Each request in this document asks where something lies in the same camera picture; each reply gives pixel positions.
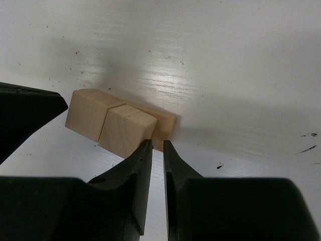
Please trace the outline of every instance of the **black plastic part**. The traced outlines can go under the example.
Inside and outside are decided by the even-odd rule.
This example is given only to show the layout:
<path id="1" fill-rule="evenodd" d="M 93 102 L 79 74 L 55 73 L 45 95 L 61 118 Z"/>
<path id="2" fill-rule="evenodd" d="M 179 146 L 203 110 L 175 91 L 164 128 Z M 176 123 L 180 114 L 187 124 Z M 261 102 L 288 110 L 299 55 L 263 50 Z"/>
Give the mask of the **black plastic part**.
<path id="1" fill-rule="evenodd" d="M 152 143 L 88 184 L 77 178 L 0 177 L 0 240 L 139 240 Z"/>
<path id="2" fill-rule="evenodd" d="M 30 135 L 67 109 L 58 93 L 0 82 L 0 164 Z"/>
<path id="3" fill-rule="evenodd" d="M 317 241 L 297 187 L 281 178 L 204 178 L 164 142 L 170 241 Z"/>

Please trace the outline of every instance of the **wood grain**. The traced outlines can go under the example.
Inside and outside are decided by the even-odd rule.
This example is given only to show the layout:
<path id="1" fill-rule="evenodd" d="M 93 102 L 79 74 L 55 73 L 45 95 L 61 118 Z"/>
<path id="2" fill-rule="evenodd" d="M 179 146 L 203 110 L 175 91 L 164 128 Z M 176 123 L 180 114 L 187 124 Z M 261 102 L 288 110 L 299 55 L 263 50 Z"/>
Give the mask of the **wood grain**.
<path id="1" fill-rule="evenodd" d="M 98 89 L 75 90 L 65 126 L 98 142 L 108 110 L 120 105 L 122 100 Z"/>
<path id="2" fill-rule="evenodd" d="M 143 140 L 151 138 L 156 123 L 157 118 L 127 104 L 110 109 L 98 144 L 127 158 Z"/>

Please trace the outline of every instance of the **dark speck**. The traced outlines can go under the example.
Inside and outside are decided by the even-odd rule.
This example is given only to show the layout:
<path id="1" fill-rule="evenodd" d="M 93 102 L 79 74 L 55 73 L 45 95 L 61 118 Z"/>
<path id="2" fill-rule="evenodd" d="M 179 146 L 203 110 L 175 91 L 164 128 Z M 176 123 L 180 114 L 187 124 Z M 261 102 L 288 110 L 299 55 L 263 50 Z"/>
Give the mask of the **dark speck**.
<path id="1" fill-rule="evenodd" d="M 306 150 L 304 150 L 304 151 L 298 152 L 298 153 L 296 153 L 295 155 L 300 154 L 300 153 L 304 153 L 304 152 L 308 152 L 308 151 L 316 148 L 316 146 L 317 146 L 317 145 L 314 145 L 313 147 L 310 147 L 310 148 L 308 148 L 308 149 L 306 149 Z"/>
<path id="2" fill-rule="evenodd" d="M 314 138 L 314 137 L 318 136 L 318 133 L 317 132 L 312 132 L 312 133 L 308 133 L 308 134 L 302 135 L 301 137 L 308 137 L 308 136 L 311 136 L 311 138 Z"/>

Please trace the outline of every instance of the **wooden block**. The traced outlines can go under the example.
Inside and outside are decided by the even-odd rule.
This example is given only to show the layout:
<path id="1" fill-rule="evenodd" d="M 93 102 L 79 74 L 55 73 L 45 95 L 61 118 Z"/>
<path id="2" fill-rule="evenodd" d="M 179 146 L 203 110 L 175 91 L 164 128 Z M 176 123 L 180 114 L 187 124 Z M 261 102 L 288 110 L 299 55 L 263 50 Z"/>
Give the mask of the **wooden block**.
<path id="1" fill-rule="evenodd" d="M 80 89 L 72 94 L 65 126 L 98 142 L 109 109 L 125 103 L 98 89 Z"/>
<path id="2" fill-rule="evenodd" d="M 151 139 L 154 149 L 162 152 L 164 140 L 170 140 L 172 138 L 177 121 L 177 116 L 127 100 L 125 100 L 125 102 L 126 104 L 157 118 L 158 121 L 156 123 Z"/>
<path id="3" fill-rule="evenodd" d="M 122 157 L 129 157 L 145 140 L 150 139 L 157 118 L 130 105 L 110 109 L 98 145 Z"/>

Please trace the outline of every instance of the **white table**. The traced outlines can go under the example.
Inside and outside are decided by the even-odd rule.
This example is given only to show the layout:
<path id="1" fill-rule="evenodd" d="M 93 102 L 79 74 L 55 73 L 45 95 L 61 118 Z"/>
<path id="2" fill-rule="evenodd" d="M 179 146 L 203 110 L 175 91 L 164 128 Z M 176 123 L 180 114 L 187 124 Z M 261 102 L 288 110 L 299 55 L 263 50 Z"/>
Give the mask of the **white table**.
<path id="1" fill-rule="evenodd" d="M 321 138 L 301 137 L 321 135 L 320 12 L 318 0 L 1 0 L 0 81 L 67 103 L 75 89 L 99 88 L 173 112 L 173 144 L 200 174 L 289 178 L 321 230 Z M 66 129 L 66 115 L 0 175 L 88 181 L 121 161 Z M 166 239 L 154 151 L 141 240 Z"/>

